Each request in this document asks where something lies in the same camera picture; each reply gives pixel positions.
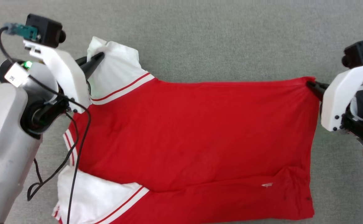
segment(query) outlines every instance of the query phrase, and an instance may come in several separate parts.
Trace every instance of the black cable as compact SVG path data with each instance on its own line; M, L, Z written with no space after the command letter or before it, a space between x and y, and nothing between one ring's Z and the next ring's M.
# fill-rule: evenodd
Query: black cable
M14 64L14 59L12 57L10 57L10 55L6 52L6 50L5 50L5 48L3 47L3 44L2 44L2 33L7 29L8 29L8 27L0 28L0 49L1 49L1 52L3 53L3 55L5 55L5 57L8 59L8 61L11 64Z
M56 91L54 91L53 89L47 87L45 84L43 84L42 82L38 81L36 78L32 77L32 76L29 76L29 78L36 82L38 85L40 85L42 88L46 89L47 91L53 93L53 94L56 94L58 95L59 97L62 97L64 99L66 99L67 101L69 102L72 102L73 104L81 107L82 109L85 110L85 112L87 113L88 115L88 123L86 125L86 129L85 129L85 133L82 137L82 140L81 140L81 144L79 146L79 151L78 151L78 158L76 159L76 163L75 163L75 172L74 172L74 177L72 179L72 186L71 186L71 193L70 193L70 202L68 204L68 215L67 215L67 224L70 223L70 213L71 213L71 203L72 203L72 195L74 193L74 186L75 186L75 180L76 180L76 174L78 172L78 166L79 166L79 160L80 160L80 155L81 155L81 152L82 152L82 146L83 146L83 143L85 141L85 138L86 138L86 135L88 133L88 130L89 130L89 126L90 126L90 121L91 121L91 115L90 115L90 112L88 111L88 109L86 107L84 107L83 105L75 102L73 99L69 99L67 96L61 94L61 93L58 93Z
M39 183L42 183L42 177L41 177L41 173L39 172L39 166L38 166L38 162L36 160L36 158L34 158L34 163L35 163L35 171L36 171L36 175L38 176L39 179Z
M75 126L75 133L76 133L76 141L75 141L75 143L71 146L71 148L70 148L70 150L68 151L68 153L67 153L67 155L66 155L66 157L65 157L65 159L63 160L63 162L61 163L61 165L56 169L56 171L49 177L49 178L47 178L45 181L42 181L42 178L39 178L40 177L40 173L39 173L39 167L38 167L38 162L37 163L35 163L35 168L36 168L36 172L37 172L37 175L38 175L38 178L39 178L39 183L34 183L34 184L32 184L29 188L28 188L28 190L27 190L27 201L30 201L33 197L34 197L34 195L39 191L39 189L41 189L41 187L45 184L45 183L47 183L47 182L49 182L49 180L51 180L54 176L56 176L56 174L65 166L65 164L67 163L67 161L69 160L69 158L70 158L70 156L71 156L71 154L72 154L72 151L74 150L74 148L76 147L76 144L78 143L78 140L79 140L79 135L78 135L78 128L77 128L77 126L76 126L76 122L75 122L75 120L68 114L68 113L65 113L66 114L66 116L69 118L69 119L71 119L71 121L72 121L72 123L74 124L74 126ZM38 187L31 193L31 191L32 191L32 189L33 189L33 187L35 187L35 186L37 186L38 185Z

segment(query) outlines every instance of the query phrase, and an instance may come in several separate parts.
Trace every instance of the white stripe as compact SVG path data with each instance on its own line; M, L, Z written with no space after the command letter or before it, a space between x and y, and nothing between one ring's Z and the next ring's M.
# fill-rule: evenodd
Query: white stripe
M70 150L70 146L68 145L68 140L67 140L67 136L66 133L64 133L62 135L62 137L64 138L64 142L65 142L65 146L67 147L67 152Z
M108 98L105 98L101 101L93 101L92 100L92 104L94 105L103 105L103 104L106 104L108 102L111 102L113 101L114 99L120 97L120 96L123 96L125 94L127 94L128 92L131 92L132 90L138 88L139 86L143 85L144 83L152 80L154 78L154 76L152 74L148 74L146 77L140 79L139 81L137 81L135 84L129 86L128 88L124 89L124 90L121 90L117 93L114 93L113 95L109 96Z
M68 148L68 151L71 149L71 147L74 145L74 140L72 139L72 135L71 135L71 132L69 129L67 129L65 131L65 135L67 135L68 137L68 140L70 141L70 145L67 147ZM76 163L76 159L78 158L78 153L77 153L77 150L76 150L76 147L74 147L74 149L72 150L72 157L74 158L74 164ZM74 164L71 164L72 163L72 158L70 159L70 165L71 166L74 166Z
M113 222L114 220L116 220L117 218L119 218L128 209L130 209L134 204L136 204L136 202L138 200L140 200L146 193L148 193L148 191L149 190L147 188L143 187L139 191L139 193L137 193L130 201L128 201L128 203L126 203L125 205L123 205L117 212L115 212L114 214L112 214L106 220L103 220L103 218L106 218L109 214L111 214L113 211L115 211L118 208L114 209L112 212L107 213L106 215L103 215L102 218L97 219L96 221L93 221L93 222L90 222L90 223L97 223L97 222L100 222L101 220L103 220L103 221L100 222L100 224L110 224L111 222Z

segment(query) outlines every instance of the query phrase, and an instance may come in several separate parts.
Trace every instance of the cloth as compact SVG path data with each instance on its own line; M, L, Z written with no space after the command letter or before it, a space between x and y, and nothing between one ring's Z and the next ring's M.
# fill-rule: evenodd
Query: cloth
M310 150L319 104L306 87L314 78L170 83L143 70L134 49L94 37L88 55L100 51L106 57L89 79L92 121L71 223L314 215ZM87 115L74 119L81 139ZM69 149L77 139L73 124L64 137ZM65 169L53 213L58 220L67 217L71 181ZM95 193L101 189L103 194Z

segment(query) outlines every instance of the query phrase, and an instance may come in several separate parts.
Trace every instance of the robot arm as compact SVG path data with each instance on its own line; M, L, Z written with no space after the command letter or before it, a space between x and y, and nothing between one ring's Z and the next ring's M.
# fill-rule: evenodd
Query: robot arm
M7 26L7 33L23 36L30 55L45 64L12 58L0 67L0 223L23 188L42 134L66 111L83 113L89 106L87 79L104 58L99 53L89 62L86 57L75 61L55 49L65 33L60 23L44 17L30 14L26 26Z
M330 85L308 82L307 86L322 102L321 125L328 131L344 129L363 146L363 41L345 49L342 63L350 70Z

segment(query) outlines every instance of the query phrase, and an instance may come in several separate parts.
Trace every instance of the gray carpet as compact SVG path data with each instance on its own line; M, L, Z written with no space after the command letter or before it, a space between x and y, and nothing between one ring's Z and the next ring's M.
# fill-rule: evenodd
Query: gray carpet
M31 12L62 22L67 40L60 48L75 58L86 55L96 35L136 48L144 69L176 82L270 81L305 75L330 82L346 70L340 63L343 49L363 40L362 1L0 0L0 27L7 21L23 23ZM5 37L4 44L14 57L29 58L21 38ZM0 53L0 64L3 60ZM44 177L65 156L61 134L68 123L58 119L44 136L37 155ZM318 126L311 177L313 219L248 223L363 223L363 158L351 136ZM25 186L36 180L31 169ZM51 218L56 181L31 202L25 189L7 223L56 223Z

